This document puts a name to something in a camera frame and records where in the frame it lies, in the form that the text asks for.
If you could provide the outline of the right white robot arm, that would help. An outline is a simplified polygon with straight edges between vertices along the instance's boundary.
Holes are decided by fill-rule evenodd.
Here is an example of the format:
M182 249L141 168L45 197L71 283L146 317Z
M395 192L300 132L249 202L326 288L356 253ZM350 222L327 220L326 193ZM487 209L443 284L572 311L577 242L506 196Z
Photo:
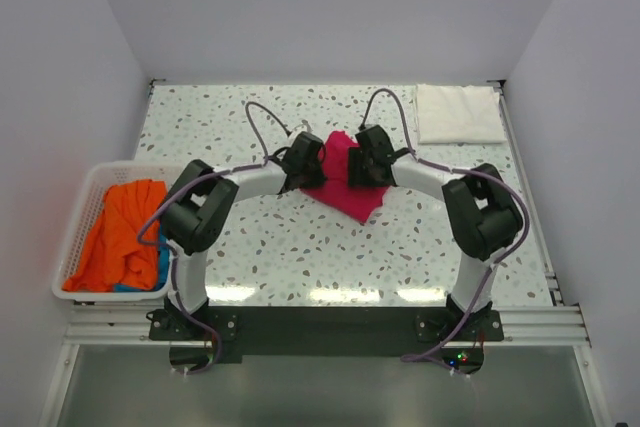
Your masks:
M495 266L529 233L526 205L492 164L464 169L417 159L407 147L396 150L379 125L360 128L356 141L348 153L349 186L400 187L444 204L461 251L445 326L452 337L469 339L481 327L478 311L490 308Z

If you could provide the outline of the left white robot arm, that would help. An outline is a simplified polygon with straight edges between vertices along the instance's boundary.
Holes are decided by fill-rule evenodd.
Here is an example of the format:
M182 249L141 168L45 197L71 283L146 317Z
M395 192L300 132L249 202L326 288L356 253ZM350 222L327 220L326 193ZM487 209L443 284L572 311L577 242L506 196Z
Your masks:
M224 230L234 204L261 196L277 196L326 181L324 142L302 132L261 164L216 169L193 160L180 173L160 207L162 234L174 250L169 301L177 309L173 329L185 339L200 337L207 327L202 307L207 252Z

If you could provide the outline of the pink t shirt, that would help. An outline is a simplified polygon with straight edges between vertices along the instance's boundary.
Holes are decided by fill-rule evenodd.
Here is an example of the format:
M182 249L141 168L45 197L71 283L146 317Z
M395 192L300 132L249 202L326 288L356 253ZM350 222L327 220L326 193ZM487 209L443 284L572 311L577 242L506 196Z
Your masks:
M344 131L331 132L325 146L323 172L327 179L322 186L303 189L302 192L361 224L366 223L371 214L383 205L388 187L348 185L348 151L359 144Z

